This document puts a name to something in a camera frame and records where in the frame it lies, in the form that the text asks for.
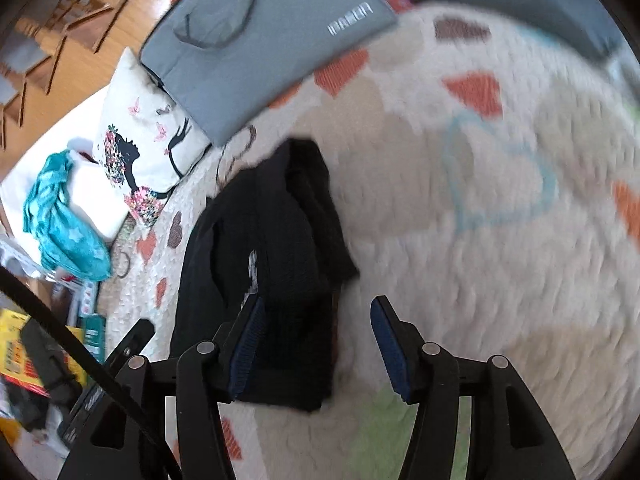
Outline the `black pants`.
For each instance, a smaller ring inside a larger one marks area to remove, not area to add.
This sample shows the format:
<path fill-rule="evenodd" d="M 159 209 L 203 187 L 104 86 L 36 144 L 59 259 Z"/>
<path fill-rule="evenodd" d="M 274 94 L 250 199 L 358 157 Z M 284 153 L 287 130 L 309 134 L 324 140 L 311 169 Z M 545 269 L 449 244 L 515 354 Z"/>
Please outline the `black pants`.
<path fill-rule="evenodd" d="M 212 339 L 255 296 L 264 324 L 240 400 L 317 411 L 332 393 L 337 296 L 357 275 L 318 145 L 289 138 L 233 177 L 195 222 L 170 354 Z"/>

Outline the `yellow red package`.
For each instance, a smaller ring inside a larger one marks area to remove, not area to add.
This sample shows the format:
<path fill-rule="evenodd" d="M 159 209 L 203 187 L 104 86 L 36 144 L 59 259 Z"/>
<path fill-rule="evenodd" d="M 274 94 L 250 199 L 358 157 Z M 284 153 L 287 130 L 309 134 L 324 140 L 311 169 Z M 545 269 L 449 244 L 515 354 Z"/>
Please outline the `yellow red package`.
<path fill-rule="evenodd" d="M 29 315 L 1 311 L 1 375 L 40 396 L 48 396 L 68 375 L 85 387 L 86 372 L 42 328 L 36 326 L 29 343 L 24 344 L 22 330 L 29 321 Z"/>

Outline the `teal star scarf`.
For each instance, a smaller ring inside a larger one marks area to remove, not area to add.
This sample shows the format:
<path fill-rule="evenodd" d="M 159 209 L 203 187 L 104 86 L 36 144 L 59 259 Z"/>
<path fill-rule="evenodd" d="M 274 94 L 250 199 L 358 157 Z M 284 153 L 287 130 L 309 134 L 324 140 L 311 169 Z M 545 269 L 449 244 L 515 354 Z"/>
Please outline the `teal star scarf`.
<path fill-rule="evenodd" d="M 70 209 L 73 168 L 70 150 L 47 157 L 24 201 L 23 231 L 38 243 L 46 270 L 103 282 L 111 276 L 111 257 L 98 233 Z"/>

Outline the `plain white pillow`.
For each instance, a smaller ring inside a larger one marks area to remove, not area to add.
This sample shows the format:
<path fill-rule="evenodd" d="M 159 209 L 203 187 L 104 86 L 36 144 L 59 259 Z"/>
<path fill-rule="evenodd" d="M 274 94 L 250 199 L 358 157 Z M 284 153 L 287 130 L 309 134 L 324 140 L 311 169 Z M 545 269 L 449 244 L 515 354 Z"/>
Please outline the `plain white pillow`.
<path fill-rule="evenodd" d="M 104 133 L 105 113 L 112 110 L 106 87 L 81 102 L 32 144 L 1 182 L 1 203 L 13 239 L 25 252 L 38 252 L 34 237 L 23 231 L 23 207 L 46 159 L 69 148 L 74 161 L 70 180 L 70 208 L 89 223 L 106 244 L 112 244 L 129 209 L 122 194 L 107 180 L 103 168 L 86 156 Z"/>

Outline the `white pillow with girl print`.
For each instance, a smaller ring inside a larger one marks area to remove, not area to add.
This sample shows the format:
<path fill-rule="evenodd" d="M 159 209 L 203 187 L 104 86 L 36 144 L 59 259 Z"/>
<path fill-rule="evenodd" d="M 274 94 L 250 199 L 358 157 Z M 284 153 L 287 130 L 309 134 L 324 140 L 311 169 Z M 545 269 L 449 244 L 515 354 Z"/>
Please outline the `white pillow with girl print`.
<path fill-rule="evenodd" d="M 86 156 L 99 164 L 142 230 L 160 218 L 171 193 L 209 148 L 205 133 L 144 69 L 122 51 L 106 86 L 114 108 Z"/>

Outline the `heart-patterned quilt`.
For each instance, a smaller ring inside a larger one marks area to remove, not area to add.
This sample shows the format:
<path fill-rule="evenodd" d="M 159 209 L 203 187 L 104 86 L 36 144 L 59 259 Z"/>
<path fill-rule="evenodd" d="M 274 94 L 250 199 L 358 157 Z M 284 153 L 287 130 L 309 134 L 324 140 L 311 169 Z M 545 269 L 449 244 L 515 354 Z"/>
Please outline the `heart-patterned quilt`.
<path fill-rule="evenodd" d="M 304 415 L 222 408 L 241 479 L 393 479 L 416 411 L 393 393 L 372 298 L 456 356 L 506 356 L 574 473 L 639 416 L 639 112 L 573 50 L 503 16 L 424 4 L 208 153 L 152 230 L 122 226 L 99 292 L 106 344 L 139 318 L 166 358 L 206 198 L 310 136 L 360 275 L 342 293 L 334 393 Z"/>

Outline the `light grey IPASON laptop bag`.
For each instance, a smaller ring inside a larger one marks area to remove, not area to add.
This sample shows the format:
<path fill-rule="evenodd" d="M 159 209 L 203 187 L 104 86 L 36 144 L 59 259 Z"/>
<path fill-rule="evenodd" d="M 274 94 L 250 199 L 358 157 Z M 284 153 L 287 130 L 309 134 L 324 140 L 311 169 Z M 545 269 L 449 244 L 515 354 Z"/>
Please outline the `light grey IPASON laptop bag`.
<path fill-rule="evenodd" d="M 140 61 L 221 145 L 297 81 L 396 21 L 386 0 L 178 0 Z"/>

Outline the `wooden headboard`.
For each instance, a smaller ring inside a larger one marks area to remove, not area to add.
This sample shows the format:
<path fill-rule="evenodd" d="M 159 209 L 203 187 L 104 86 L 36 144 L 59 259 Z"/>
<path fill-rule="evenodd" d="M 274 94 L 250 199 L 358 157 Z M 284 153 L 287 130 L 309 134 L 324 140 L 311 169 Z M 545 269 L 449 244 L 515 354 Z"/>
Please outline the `wooden headboard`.
<path fill-rule="evenodd" d="M 1 23 L 1 171 L 104 87 L 170 0 L 18 0 Z"/>

